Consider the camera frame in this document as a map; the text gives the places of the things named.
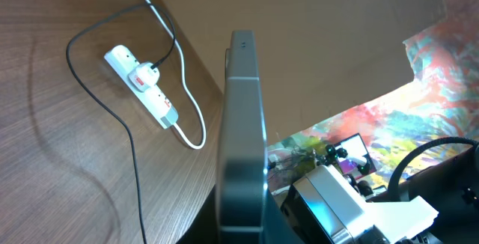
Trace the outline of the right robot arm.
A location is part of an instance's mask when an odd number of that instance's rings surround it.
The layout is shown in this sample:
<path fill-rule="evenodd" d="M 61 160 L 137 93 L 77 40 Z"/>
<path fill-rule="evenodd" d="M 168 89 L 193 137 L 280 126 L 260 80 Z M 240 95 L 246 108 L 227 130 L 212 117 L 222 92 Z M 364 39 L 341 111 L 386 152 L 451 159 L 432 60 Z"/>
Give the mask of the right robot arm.
<path fill-rule="evenodd" d="M 403 201 L 421 196 L 438 216 L 407 243 L 478 244 L 478 148 L 430 166 L 399 185 Z"/>

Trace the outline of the white power strip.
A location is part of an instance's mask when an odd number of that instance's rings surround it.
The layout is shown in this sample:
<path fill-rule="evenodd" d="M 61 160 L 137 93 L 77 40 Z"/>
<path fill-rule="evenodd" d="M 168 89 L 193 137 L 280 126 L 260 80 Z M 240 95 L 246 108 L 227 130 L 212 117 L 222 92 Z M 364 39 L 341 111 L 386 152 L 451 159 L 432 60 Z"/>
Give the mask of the white power strip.
<path fill-rule="evenodd" d="M 177 122 L 178 113 L 175 107 L 157 85 L 160 77 L 158 68 L 152 68 L 153 64 L 149 61 L 141 63 L 123 45 L 108 51 L 104 59 L 163 129 Z"/>

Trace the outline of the teal screen Galaxy smartphone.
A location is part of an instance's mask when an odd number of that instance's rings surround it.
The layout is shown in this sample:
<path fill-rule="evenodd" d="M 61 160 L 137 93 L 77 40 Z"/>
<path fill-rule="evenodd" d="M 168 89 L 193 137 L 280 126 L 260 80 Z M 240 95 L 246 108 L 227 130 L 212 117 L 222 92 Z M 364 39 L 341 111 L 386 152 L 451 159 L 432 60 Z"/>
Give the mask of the teal screen Galaxy smartphone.
<path fill-rule="evenodd" d="M 221 243 L 261 243 L 266 200 L 266 127 L 254 34 L 234 31 L 225 62 L 216 214 Z"/>

